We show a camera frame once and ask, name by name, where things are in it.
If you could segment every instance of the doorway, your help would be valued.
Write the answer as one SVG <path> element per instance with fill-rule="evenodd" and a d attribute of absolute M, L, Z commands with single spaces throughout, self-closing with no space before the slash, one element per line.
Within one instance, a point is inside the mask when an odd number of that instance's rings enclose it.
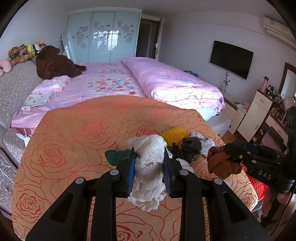
<path fill-rule="evenodd" d="M 156 58 L 160 24 L 161 20 L 154 21 L 141 18 L 136 57 Z"/>

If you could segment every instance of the wall-mounted tv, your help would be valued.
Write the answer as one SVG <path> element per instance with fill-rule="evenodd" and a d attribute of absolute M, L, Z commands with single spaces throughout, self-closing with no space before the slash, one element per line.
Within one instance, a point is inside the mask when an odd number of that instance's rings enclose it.
<path fill-rule="evenodd" d="M 235 45 L 215 41 L 210 63 L 227 69 L 247 79 L 253 52 Z"/>

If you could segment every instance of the thermos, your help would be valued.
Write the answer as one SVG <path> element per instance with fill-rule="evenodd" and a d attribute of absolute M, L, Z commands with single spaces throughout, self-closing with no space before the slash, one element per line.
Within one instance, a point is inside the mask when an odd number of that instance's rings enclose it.
<path fill-rule="evenodd" d="M 265 77 L 264 77 L 263 85 L 262 85 L 262 87 L 261 87 L 261 89 L 260 89 L 262 92 L 265 92 L 265 89 L 266 89 L 266 87 L 267 87 L 268 81 L 269 81 L 269 78 L 265 76 Z"/>

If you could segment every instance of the floral bedspread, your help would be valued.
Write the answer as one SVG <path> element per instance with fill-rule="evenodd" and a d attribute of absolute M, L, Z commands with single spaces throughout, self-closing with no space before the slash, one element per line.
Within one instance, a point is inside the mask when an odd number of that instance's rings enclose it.
<path fill-rule="evenodd" d="M 24 152 L 16 175 L 12 218 L 17 235 L 25 240 L 38 219 L 77 177 L 90 180 L 109 171 L 110 166 L 102 159 L 105 151 L 125 150 L 126 141 L 131 137 L 160 134 L 176 126 L 189 132 L 198 131 L 213 139 L 215 145 L 223 145 L 197 111 L 148 98 L 105 96 L 46 113 Z M 209 174 L 205 157 L 192 162 L 191 166 L 198 177 L 208 180 L 215 177 Z M 246 174 L 242 171 L 231 175 L 228 181 L 251 210 L 258 198 Z M 93 208 L 94 202 L 87 240 L 90 240 Z M 207 240 L 210 240 L 205 213 Z M 117 239 L 177 241 L 180 216 L 181 199 L 166 196 L 158 210 L 147 213 L 127 199 L 117 198 Z"/>
<path fill-rule="evenodd" d="M 17 132 L 26 129 L 27 133 L 33 133 L 46 112 L 96 97 L 146 97 L 138 81 L 122 62 L 84 65 L 87 66 L 87 71 L 72 78 L 61 92 L 52 95 L 48 103 L 33 107 L 30 111 L 19 110 L 12 118 L 11 127 Z"/>

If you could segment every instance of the frosted glass panel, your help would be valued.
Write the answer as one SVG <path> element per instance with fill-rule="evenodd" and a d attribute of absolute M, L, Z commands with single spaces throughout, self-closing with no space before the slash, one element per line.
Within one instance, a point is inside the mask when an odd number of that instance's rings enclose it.
<path fill-rule="evenodd" d="M 91 12 L 69 15 L 67 24 L 68 48 L 74 63 L 89 61 L 89 31 Z"/>
<path fill-rule="evenodd" d="M 139 20 L 140 13 L 115 13 L 113 35 L 116 38 L 116 46 L 111 51 L 111 62 L 135 56 Z"/>
<path fill-rule="evenodd" d="M 115 12 L 93 12 L 89 39 L 89 62 L 110 62 L 111 50 L 117 44 L 113 33 Z"/>
<path fill-rule="evenodd" d="M 67 54 L 67 57 L 69 59 L 72 59 L 71 57 L 71 53 L 70 53 L 70 49 L 69 49 L 69 45 L 68 45 L 68 38 L 67 38 L 67 34 L 66 33 L 62 33 L 62 39 L 63 39 L 63 45 L 64 45 L 64 49 L 65 49 L 65 52 Z"/>

